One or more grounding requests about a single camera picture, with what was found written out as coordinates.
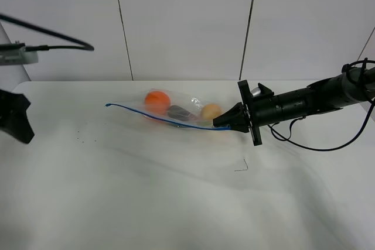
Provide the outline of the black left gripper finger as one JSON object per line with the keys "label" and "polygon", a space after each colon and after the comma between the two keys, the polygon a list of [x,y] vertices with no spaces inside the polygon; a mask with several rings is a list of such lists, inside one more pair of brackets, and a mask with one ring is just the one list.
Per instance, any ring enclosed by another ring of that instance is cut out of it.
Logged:
{"label": "black left gripper finger", "polygon": [[1,90],[1,131],[29,144],[34,137],[26,111],[31,105],[23,94]]}

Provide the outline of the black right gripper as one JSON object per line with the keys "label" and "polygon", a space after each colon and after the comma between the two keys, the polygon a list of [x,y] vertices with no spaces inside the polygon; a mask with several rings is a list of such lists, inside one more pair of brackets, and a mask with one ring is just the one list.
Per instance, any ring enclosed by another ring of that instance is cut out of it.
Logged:
{"label": "black right gripper", "polygon": [[292,119],[292,116],[282,104],[279,96],[265,85],[258,83],[262,95],[253,97],[247,80],[239,81],[242,102],[238,102],[227,112],[213,120],[214,127],[231,127],[232,131],[249,133],[253,145],[262,145],[260,128],[277,122]]}

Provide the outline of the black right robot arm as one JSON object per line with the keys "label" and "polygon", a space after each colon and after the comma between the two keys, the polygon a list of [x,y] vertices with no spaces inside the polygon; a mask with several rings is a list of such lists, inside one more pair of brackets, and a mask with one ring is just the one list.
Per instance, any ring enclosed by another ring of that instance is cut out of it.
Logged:
{"label": "black right robot arm", "polygon": [[374,103],[374,69],[367,60],[345,64],[340,75],[317,81],[283,94],[263,84],[251,90],[246,80],[238,82],[242,101],[213,120],[213,126],[251,133],[253,144],[261,145],[260,127],[311,115],[338,111],[368,101]]}

